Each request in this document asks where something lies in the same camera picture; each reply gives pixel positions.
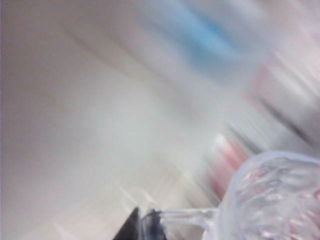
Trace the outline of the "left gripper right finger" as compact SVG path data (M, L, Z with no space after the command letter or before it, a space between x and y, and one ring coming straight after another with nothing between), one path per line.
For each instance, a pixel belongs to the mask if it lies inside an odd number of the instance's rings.
M166 234L161 224L161 211L152 209L141 219L142 240L166 240Z

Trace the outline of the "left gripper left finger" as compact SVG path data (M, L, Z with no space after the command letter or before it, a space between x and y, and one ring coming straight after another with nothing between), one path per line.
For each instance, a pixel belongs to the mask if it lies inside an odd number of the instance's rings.
M140 208L135 207L114 236L114 240L138 240L140 219Z

